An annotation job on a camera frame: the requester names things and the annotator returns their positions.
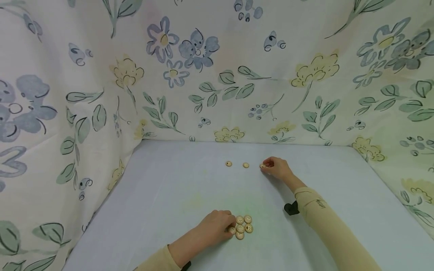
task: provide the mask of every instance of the sleeve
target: sleeve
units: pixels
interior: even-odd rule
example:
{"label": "sleeve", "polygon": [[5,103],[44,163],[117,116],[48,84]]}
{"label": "sleeve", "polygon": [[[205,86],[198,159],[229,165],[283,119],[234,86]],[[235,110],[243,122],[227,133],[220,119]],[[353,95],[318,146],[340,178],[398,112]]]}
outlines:
{"label": "sleeve", "polygon": [[294,194],[301,215],[321,238],[339,271],[381,270],[348,226],[316,191],[302,187]]}
{"label": "sleeve", "polygon": [[181,271],[170,255],[168,246],[154,253],[133,271]]}

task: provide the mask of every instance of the floral curtain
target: floral curtain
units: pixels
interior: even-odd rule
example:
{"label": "floral curtain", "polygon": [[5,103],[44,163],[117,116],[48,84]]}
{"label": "floral curtain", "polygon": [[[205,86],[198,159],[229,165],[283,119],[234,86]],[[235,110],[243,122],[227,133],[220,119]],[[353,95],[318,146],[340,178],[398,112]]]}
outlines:
{"label": "floral curtain", "polygon": [[434,238],[433,10],[0,0],[0,266],[60,270],[149,139],[351,146]]}

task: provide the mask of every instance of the flower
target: flower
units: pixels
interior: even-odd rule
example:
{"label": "flower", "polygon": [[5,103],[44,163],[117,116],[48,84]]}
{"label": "flower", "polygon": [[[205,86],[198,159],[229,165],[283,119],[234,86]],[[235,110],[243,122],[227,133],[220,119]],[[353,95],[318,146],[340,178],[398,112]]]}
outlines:
{"label": "flower", "polygon": [[334,51],[329,56],[323,56],[318,53],[312,60],[309,66],[298,64],[296,67],[297,78],[291,81],[294,87],[305,87],[311,81],[321,81],[328,77],[332,77],[339,70],[338,51]]}
{"label": "flower", "polygon": [[404,67],[409,70],[418,69],[422,58],[434,56],[434,40],[428,43],[430,38],[431,32],[427,29],[417,34],[411,41],[409,39],[403,41],[393,50],[392,60],[387,62],[385,69],[393,67],[393,70],[397,72]]}
{"label": "flower", "polygon": [[137,68],[127,54],[124,54],[124,59],[121,61],[116,59],[116,64],[117,67],[110,65],[108,68],[115,74],[117,78],[115,84],[120,88],[134,85],[145,73],[142,68]]}
{"label": "flower", "polygon": [[211,67],[214,64],[210,56],[219,48],[217,37],[208,37],[204,43],[204,36],[198,29],[193,31],[190,40],[183,41],[178,47],[181,56],[187,59],[184,66],[190,68],[194,64],[201,71],[203,66]]}
{"label": "flower", "polygon": [[412,195],[420,195],[429,204],[434,205],[434,183],[413,179],[401,179],[402,186]]}
{"label": "flower", "polygon": [[175,85],[182,87],[185,84],[184,78],[190,75],[187,71],[179,71],[182,68],[182,61],[178,60],[175,64],[172,64],[172,61],[168,60],[166,65],[170,70],[163,73],[163,78],[169,81],[169,87],[173,88]]}
{"label": "flower", "polygon": [[143,129],[143,127],[147,124],[148,122],[145,119],[141,119],[139,121],[139,124],[137,125],[135,131],[134,131],[134,139],[135,140],[142,140],[143,136],[145,135],[145,130]]}
{"label": "flower", "polygon": [[367,74],[354,77],[353,82],[358,84],[356,88],[359,88],[361,85],[366,87],[374,78],[380,77],[383,72],[379,71],[379,69],[383,67],[384,64],[386,64],[386,60],[382,60],[381,62],[377,61],[369,67],[369,72]]}
{"label": "flower", "polygon": [[291,130],[294,130],[295,127],[295,124],[289,124],[289,121],[284,121],[277,124],[275,128],[271,128],[267,134],[275,135],[280,133],[287,133]]}
{"label": "flower", "polygon": [[229,140],[235,142],[235,140],[244,137],[244,133],[240,132],[240,128],[238,126],[234,127],[230,131],[227,127],[223,127],[221,131],[214,132],[214,135],[216,137],[216,142],[229,142]]}
{"label": "flower", "polygon": [[146,46],[146,52],[149,55],[155,54],[159,62],[166,61],[173,57],[172,48],[170,45],[178,44],[179,37],[175,34],[169,34],[170,21],[167,16],[164,16],[160,21],[160,26],[151,24],[148,26],[148,36],[152,39]]}
{"label": "flower", "polygon": [[364,139],[362,137],[358,137],[355,142],[351,145],[351,147],[355,148],[360,154],[365,156],[365,161],[384,161],[386,157],[381,154],[381,147],[376,145],[371,145],[371,139]]}
{"label": "flower", "polygon": [[408,25],[411,18],[405,18],[400,22],[396,23],[395,26],[390,30],[389,25],[383,25],[378,28],[372,37],[372,42],[365,43],[357,51],[357,56],[362,57],[362,62],[360,66],[365,67],[372,62],[378,56],[378,60],[382,60],[386,56],[390,47],[401,42],[405,35],[401,34],[402,30]]}

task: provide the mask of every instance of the leaf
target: leaf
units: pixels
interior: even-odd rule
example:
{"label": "leaf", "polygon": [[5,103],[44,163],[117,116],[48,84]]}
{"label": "leaf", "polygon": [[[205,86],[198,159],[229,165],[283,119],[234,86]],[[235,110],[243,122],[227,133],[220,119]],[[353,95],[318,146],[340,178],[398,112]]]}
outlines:
{"label": "leaf", "polygon": [[433,88],[433,81],[418,81],[414,88],[414,92],[421,98],[426,98],[428,92]]}
{"label": "leaf", "polygon": [[416,111],[422,107],[422,102],[418,100],[410,100],[408,103],[401,104],[399,111],[410,113]]}
{"label": "leaf", "polygon": [[178,122],[178,114],[176,114],[175,112],[169,112],[169,118],[172,121],[173,127],[175,127],[176,123]]}
{"label": "leaf", "polygon": [[236,99],[243,99],[250,94],[252,94],[253,90],[255,89],[255,84],[247,84],[243,86],[240,91],[238,91]]}
{"label": "leaf", "polygon": [[123,0],[119,6],[118,18],[132,16],[140,8],[143,0]]}
{"label": "leaf", "polygon": [[197,96],[197,95],[190,95],[190,96],[188,96],[188,99],[195,104],[200,104],[204,100],[204,98],[202,98],[201,96]]}
{"label": "leaf", "polygon": [[371,105],[371,104],[374,104],[376,102],[378,102],[378,101],[376,101],[373,97],[364,97],[358,101],[358,103],[360,105],[363,105],[363,106]]}
{"label": "leaf", "polygon": [[208,102],[207,102],[207,106],[208,107],[213,107],[215,106],[217,103],[217,95],[215,93],[213,93],[209,98],[208,98]]}
{"label": "leaf", "polygon": [[76,6],[76,0],[68,0],[68,6],[75,7]]}
{"label": "leaf", "polygon": [[326,105],[322,111],[321,114],[319,115],[320,118],[324,117],[325,115],[327,115],[328,113],[332,112],[336,107],[338,107],[339,103],[341,102],[341,100],[337,99],[334,102]]}
{"label": "leaf", "polygon": [[160,120],[160,115],[158,114],[158,111],[155,108],[144,106],[143,109],[146,112],[148,112],[151,117]]}
{"label": "leaf", "polygon": [[158,102],[158,106],[160,107],[160,114],[162,115],[166,110],[166,96],[163,96]]}
{"label": "leaf", "polygon": [[294,141],[296,138],[295,137],[287,137],[282,139],[280,142],[291,142]]}
{"label": "leaf", "polygon": [[146,93],[143,92],[143,96],[145,97],[145,99],[148,101],[148,103],[150,103],[151,105],[155,105],[154,101],[152,100],[152,98]]}
{"label": "leaf", "polygon": [[396,102],[395,98],[386,100],[386,101],[380,103],[379,105],[377,105],[377,107],[374,110],[376,110],[376,111],[387,110],[387,109],[391,108],[395,104],[395,102]]}
{"label": "leaf", "polygon": [[238,73],[250,79],[261,78],[257,73],[253,72],[251,69],[249,69],[246,66],[238,67]]}
{"label": "leaf", "polygon": [[423,223],[434,228],[434,218],[432,218],[432,216],[414,206],[410,206],[408,209],[410,209],[410,211],[414,213]]}
{"label": "leaf", "polygon": [[74,150],[75,139],[72,137],[66,137],[65,140],[60,145],[60,153],[70,154]]}
{"label": "leaf", "polygon": [[63,226],[59,223],[45,223],[32,230],[34,236],[46,241],[61,244],[63,240]]}
{"label": "leaf", "polygon": [[230,88],[227,88],[227,89],[224,91],[224,94],[222,95],[221,99],[222,99],[223,101],[225,101],[225,100],[229,100],[229,99],[235,97],[235,95],[237,94],[237,90],[238,90],[238,87],[230,87]]}
{"label": "leaf", "polygon": [[371,0],[360,13],[375,12],[395,2],[395,0]]}
{"label": "leaf", "polygon": [[99,104],[93,110],[92,126],[95,132],[98,132],[105,126],[107,121],[107,112],[102,104]]}
{"label": "leaf", "polygon": [[332,124],[335,121],[336,115],[331,115],[328,120],[326,121],[324,128],[321,130],[321,133],[328,127],[330,124]]}
{"label": "leaf", "polygon": [[302,124],[303,129],[308,130],[309,132],[318,132],[315,126],[312,124]]}
{"label": "leaf", "polygon": [[20,250],[20,240],[20,231],[11,221],[0,221],[0,245],[3,247],[0,254],[16,255]]}
{"label": "leaf", "polygon": [[380,91],[385,96],[399,96],[399,87],[397,85],[387,85]]}
{"label": "leaf", "polygon": [[69,127],[74,126],[74,119],[77,115],[73,115],[68,107],[66,107],[66,119],[69,123]]}
{"label": "leaf", "polygon": [[221,72],[218,76],[218,81],[225,85],[235,84],[233,72],[231,70]]}
{"label": "leaf", "polygon": [[316,122],[316,113],[315,112],[310,112],[310,111],[304,111],[303,112],[303,116],[304,119],[307,120],[308,122]]}
{"label": "leaf", "polygon": [[75,169],[76,163],[71,163],[68,166],[66,166],[62,172],[57,176],[56,183],[58,184],[65,184],[69,182],[72,177],[74,176],[74,169]]}
{"label": "leaf", "polygon": [[421,109],[410,114],[407,118],[411,121],[426,121],[434,116],[434,109]]}
{"label": "leaf", "polygon": [[162,123],[159,123],[159,122],[157,122],[157,121],[153,121],[153,120],[151,120],[152,121],[152,123],[155,125],[155,126],[157,126],[158,128],[170,128],[169,126],[167,126],[167,125],[165,125],[165,124],[162,124]]}
{"label": "leaf", "polygon": [[43,271],[45,269],[47,269],[53,262],[54,259],[56,258],[56,255],[40,260],[40,261],[36,261],[34,263],[32,263],[31,265],[28,265],[24,271]]}
{"label": "leaf", "polygon": [[23,263],[26,260],[16,263],[16,262],[8,262],[5,266],[3,266],[2,271],[21,271],[23,268]]}
{"label": "leaf", "polygon": [[369,110],[369,108],[370,108],[370,106],[362,107],[362,108],[360,108],[359,110],[357,110],[357,111],[354,113],[354,115],[358,115],[358,116],[363,115],[364,113],[366,113],[366,111]]}
{"label": "leaf", "polygon": [[216,91],[215,87],[213,86],[213,84],[211,84],[210,82],[205,82],[199,85],[199,89],[203,92],[213,92]]}
{"label": "leaf", "polygon": [[76,123],[76,133],[77,141],[81,143],[84,142],[90,131],[90,120],[84,117],[77,121]]}
{"label": "leaf", "polygon": [[66,95],[66,100],[69,103],[78,103],[78,102],[85,102],[89,101],[89,103],[96,101],[99,97],[102,96],[104,92],[92,92],[92,93],[86,93],[86,92],[70,92]]}
{"label": "leaf", "polygon": [[322,97],[321,96],[316,97],[315,100],[316,109],[321,109],[321,104],[322,104]]}

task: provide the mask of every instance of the forearm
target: forearm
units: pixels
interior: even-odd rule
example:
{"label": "forearm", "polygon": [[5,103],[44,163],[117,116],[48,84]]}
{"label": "forearm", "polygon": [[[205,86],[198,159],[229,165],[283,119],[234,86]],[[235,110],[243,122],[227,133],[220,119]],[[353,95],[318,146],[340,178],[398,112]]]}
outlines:
{"label": "forearm", "polygon": [[350,228],[314,190],[295,190],[299,211],[329,250],[340,271],[378,271],[381,268]]}

